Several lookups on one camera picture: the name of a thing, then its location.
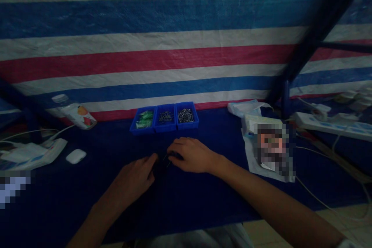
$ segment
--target blue stripe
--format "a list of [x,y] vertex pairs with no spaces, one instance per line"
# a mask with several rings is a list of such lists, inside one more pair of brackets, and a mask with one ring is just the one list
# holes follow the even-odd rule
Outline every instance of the blue stripe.
[[58,107],[58,104],[51,100],[53,96],[58,94],[66,94],[70,99],[79,103],[88,103],[244,89],[269,90],[273,86],[274,78],[267,76],[224,77],[171,83],[131,84],[65,90],[35,95],[32,98],[45,108],[50,109]]
[[372,23],[372,0],[354,0],[338,24]]
[[291,87],[294,88],[313,84],[347,83],[365,80],[372,80],[372,67],[300,74],[293,81]]
[[1,3],[0,38],[309,25],[322,0]]

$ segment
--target left hand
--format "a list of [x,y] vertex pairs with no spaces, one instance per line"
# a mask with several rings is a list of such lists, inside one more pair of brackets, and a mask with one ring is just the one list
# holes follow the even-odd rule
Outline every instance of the left hand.
[[154,183],[152,167],[158,159],[157,154],[145,157],[124,166],[110,187],[93,205],[91,213],[115,221],[120,214],[135,202]]

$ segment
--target blue plastic bin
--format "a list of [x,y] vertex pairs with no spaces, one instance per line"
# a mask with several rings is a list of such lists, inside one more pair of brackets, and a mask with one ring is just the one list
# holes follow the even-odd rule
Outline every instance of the blue plastic bin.
[[[173,121],[160,123],[159,117],[162,112],[169,111],[171,114],[173,114]],[[169,132],[169,131],[175,131],[177,129],[176,127],[176,106],[175,104],[166,104],[166,105],[160,105],[157,107],[157,112],[155,116],[154,121],[154,129],[157,133],[163,133],[163,132]]]
[[145,112],[146,110],[153,111],[154,112],[154,118],[156,116],[157,107],[143,107],[143,108],[139,108],[137,110],[137,112],[136,112],[136,116],[133,119],[131,128],[129,129],[130,132],[133,135],[135,135],[135,136],[139,136],[139,135],[142,135],[142,134],[155,134],[155,130],[154,130],[154,118],[152,119],[152,125],[151,125],[151,127],[142,128],[142,129],[137,129],[136,128],[136,121],[138,121],[140,119],[139,118],[140,117],[139,114],[141,114],[142,112]]
[[[178,123],[178,112],[183,109],[191,109],[193,115],[194,115],[194,122],[188,122],[188,123]],[[196,113],[195,105],[194,102],[184,102],[184,103],[177,103],[176,104],[176,123],[177,123],[177,128],[179,130],[184,130],[184,129],[193,129],[197,128],[199,126],[199,117],[198,114]]]

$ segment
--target striped tarp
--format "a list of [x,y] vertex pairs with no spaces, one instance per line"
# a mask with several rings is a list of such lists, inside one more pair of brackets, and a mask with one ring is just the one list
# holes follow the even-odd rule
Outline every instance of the striped tarp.
[[[264,99],[321,1],[0,0],[0,76],[56,116],[51,97],[65,93],[100,121],[149,105]],[[370,7],[355,16],[367,2],[327,39],[369,42]],[[291,95],[361,87],[371,69],[365,54],[320,49]]]

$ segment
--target table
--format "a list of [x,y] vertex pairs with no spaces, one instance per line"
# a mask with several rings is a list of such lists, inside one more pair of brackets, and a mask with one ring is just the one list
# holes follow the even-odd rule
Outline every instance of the table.
[[[56,161],[36,169],[33,183],[1,211],[4,247],[63,247],[91,206],[121,167],[158,152],[164,155],[174,138],[198,138],[212,150],[248,169],[241,122],[226,108],[198,111],[199,129],[134,137],[131,120],[98,123],[89,131],[72,128],[62,134],[68,146]],[[301,139],[298,145],[313,148]],[[81,148],[87,157],[71,165],[65,157]],[[330,206],[366,201],[358,182],[336,164],[306,150],[294,151],[297,175]],[[323,209],[299,183],[264,178],[313,210]],[[104,243],[257,220],[260,216],[234,190],[208,174],[170,166],[165,176],[129,207],[108,231]]]

